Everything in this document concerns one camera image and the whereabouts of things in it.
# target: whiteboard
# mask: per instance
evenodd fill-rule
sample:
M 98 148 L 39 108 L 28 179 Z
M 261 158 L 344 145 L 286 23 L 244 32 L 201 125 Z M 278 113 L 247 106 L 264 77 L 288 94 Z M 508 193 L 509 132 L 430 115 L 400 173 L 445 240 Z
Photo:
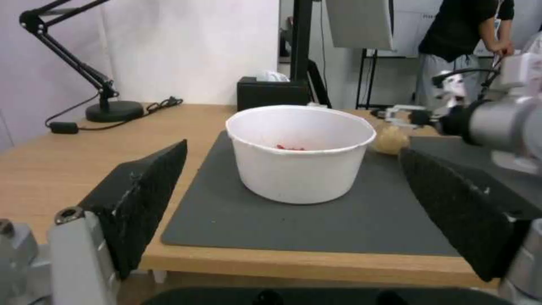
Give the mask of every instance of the whiteboard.
M 394 49 L 378 51 L 379 56 L 417 57 L 418 45 L 431 26 L 442 0 L 395 0 Z M 542 0 L 515 0 L 512 40 L 522 49 L 529 38 L 538 32 L 542 23 Z M 480 41 L 474 52 L 478 56 L 493 56 Z

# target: floor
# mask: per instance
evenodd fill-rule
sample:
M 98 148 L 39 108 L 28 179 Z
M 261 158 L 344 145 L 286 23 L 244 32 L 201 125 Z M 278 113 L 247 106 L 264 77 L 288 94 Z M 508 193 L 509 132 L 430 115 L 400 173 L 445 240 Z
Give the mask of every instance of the floor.
M 119 305 L 140 305 L 148 298 L 179 287 L 363 287 L 364 283 L 312 281 L 269 277 L 190 274 L 169 272 L 164 284 L 156 284 L 151 274 L 135 274 L 125 280 L 118 295 Z

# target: black box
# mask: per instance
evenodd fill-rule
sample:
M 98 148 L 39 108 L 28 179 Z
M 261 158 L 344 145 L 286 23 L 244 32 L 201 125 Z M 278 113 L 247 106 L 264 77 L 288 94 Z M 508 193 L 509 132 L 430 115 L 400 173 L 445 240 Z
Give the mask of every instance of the black box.
M 307 105 L 310 100 L 306 81 L 256 81 L 243 77 L 237 82 L 237 111 L 273 105 Z

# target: table leg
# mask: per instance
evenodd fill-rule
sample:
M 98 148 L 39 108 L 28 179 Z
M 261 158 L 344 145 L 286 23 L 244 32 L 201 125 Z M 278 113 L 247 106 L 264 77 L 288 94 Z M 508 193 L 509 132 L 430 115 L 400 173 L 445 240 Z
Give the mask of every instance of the table leg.
M 165 270 L 152 270 L 152 276 L 154 277 L 154 282 L 157 284 L 163 284 L 166 282 L 167 271 Z

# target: desk lamp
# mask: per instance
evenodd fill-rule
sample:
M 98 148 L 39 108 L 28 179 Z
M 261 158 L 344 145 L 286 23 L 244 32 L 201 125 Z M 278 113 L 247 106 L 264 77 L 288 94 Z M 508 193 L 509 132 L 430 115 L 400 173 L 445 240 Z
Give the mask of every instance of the desk lamp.
M 92 105 L 86 110 L 87 120 L 91 122 L 126 122 L 143 116 L 143 107 L 134 101 L 109 101 L 119 95 L 113 88 L 113 80 L 95 70 L 84 62 L 81 62 L 75 55 L 70 53 L 63 45 L 49 35 L 49 27 L 54 26 L 68 18 L 85 12 L 108 0 L 96 0 L 78 8 L 55 9 L 71 0 L 56 0 L 40 8 L 23 12 L 19 22 L 23 28 L 39 39 L 44 45 L 51 49 L 58 57 L 70 65 L 92 86 L 98 90 L 100 102 Z M 57 16 L 51 20 L 44 21 L 43 16 Z

